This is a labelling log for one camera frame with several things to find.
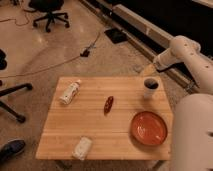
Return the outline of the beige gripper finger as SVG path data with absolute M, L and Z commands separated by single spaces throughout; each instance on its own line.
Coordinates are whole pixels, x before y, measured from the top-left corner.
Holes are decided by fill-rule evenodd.
M 143 76 L 150 76 L 152 75 L 153 73 L 156 72 L 156 68 L 153 64 L 149 64 L 148 66 L 146 66 L 144 68 L 144 70 L 142 71 L 142 75 Z

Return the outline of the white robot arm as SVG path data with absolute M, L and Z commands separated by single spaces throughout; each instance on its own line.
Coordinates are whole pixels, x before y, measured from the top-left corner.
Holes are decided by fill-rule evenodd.
M 183 62 L 199 88 L 175 107 L 170 171 L 213 171 L 213 62 L 201 53 L 201 45 L 175 36 L 143 71 L 148 76 Z

